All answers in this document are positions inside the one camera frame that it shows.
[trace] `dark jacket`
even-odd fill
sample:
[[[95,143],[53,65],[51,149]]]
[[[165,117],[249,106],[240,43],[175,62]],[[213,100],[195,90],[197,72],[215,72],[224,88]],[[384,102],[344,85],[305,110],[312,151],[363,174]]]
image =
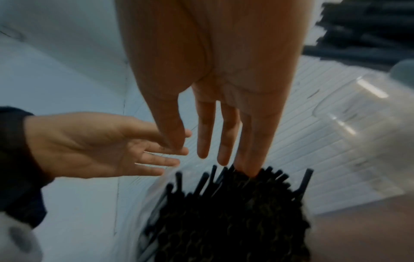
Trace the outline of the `dark jacket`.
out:
[[[47,181],[26,144],[23,120],[31,115],[0,107],[0,211],[36,227],[46,216],[41,188]]]

